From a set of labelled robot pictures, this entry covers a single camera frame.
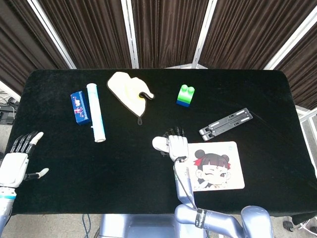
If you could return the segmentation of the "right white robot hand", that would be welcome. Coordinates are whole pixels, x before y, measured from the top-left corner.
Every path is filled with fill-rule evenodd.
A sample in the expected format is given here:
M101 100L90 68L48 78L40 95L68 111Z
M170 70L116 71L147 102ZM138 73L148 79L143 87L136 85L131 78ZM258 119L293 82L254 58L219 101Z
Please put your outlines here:
M188 159L188 140L183 128L179 126L170 128L164 133L163 139L165 139L163 154L168 154L173 162L177 159L181 161Z

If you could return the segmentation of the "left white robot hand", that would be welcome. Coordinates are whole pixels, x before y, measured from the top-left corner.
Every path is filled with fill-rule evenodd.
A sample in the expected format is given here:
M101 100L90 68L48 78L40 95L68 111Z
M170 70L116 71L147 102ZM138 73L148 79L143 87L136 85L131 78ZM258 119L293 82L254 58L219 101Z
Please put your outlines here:
M48 173L48 168L40 172L26 173L35 146L43 135L43 132L33 131L15 139L0 166L1 187L17 188L25 180L40 179Z

